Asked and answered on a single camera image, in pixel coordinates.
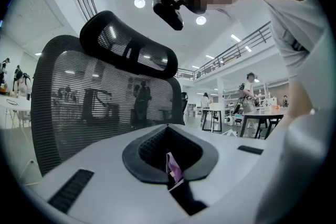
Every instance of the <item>desk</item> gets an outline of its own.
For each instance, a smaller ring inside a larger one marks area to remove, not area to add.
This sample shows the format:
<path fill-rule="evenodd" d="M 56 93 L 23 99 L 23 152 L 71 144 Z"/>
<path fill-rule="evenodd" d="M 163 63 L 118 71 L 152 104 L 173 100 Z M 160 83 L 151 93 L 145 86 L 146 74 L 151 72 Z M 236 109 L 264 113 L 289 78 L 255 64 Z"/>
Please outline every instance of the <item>desk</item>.
<path fill-rule="evenodd" d="M 204 116 L 203 119 L 203 125 L 202 125 L 202 131 L 210 131 L 212 133 L 215 132 L 222 132 L 222 111 L 225 110 L 218 110 L 218 109 L 202 109 L 203 111 L 211 111 L 211 122 L 210 122 L 210 129 L 205 129 L 204 125 L 205 125 L 205 121 L 206 121 L 206 115 Z M 214 130 L 213 126 L 212 126 L 212 122 L 214 121 L 214 125 L 215 125 L 215 119 L 213 117 L 214 112 L 218 112 L 218 117 L 219 117 L 219 124 L 220 124 L 220 129 L 219 130 Z"/>
<path fill-rule="evenodd" d="M 17 115 L 17 118 L 19 120 L 19 127 L 21 128 L 24 136 L 26 137 L 26 140 L 28 141 L 28 136 L 24 130 L 24 117 L 22 115 L 22 118 L 20 119 L 19 117 L 19 112 L 28 112 L 30 111 L 30 107 L 31 107 L 31 101 L 26 100 L 25 98 L 13 98 L 13 97 L 7 97 L 7 96 L 2 96 L 0 97 L 0 106 L 4 107 L 6 109 L 6 118 L 5 118 L 5 127 L 6 127 L 6 122 L 7 122 L 7 111 L 9 110 L 9 113 L 11 115 L 11 119 L 12 119 L 12 129 L 13 127 L 15 127 L 14 124 L 14 119 L 15 119 L 15 115 Z M 12 161 L 12 138 L 9 138 L 9 161 Z M 36 164 L 37 163 L 33 160 L 30 159 L 25 168 L 23 169 L 23 171 L 21 172 L 19 179 L 23 176 L 24 172 L 26 171 L 27 167 L 29 164 Z"/>
<path fill-rule="evenodd" d="M 259 120 L 257 132 L 255 135 L 255 138 L 257 138 L 257 134 L 260 130 L 261 120 L 277 120 L 276 124 L 278 124 L 279 120 L 281 120 L 283 116 L 287 113 L 287 110 L 288 110 L 287 108 L 280 108 L 279 110 L 274 110 L 274 109 L 269 110 L 269 111 L 259 110 L 257 112 L 244 113 L 243 114 L 244 121 L 243 121 L 243 126 L 241 127 L 240 137 L 243 137 L 244 135 L 247 119 L 258 119 Z M 267 129 L 265 139 L 269 136 L 271 132 L 271 126 L 272 124 L 270 122 L 268 129 Z"/>

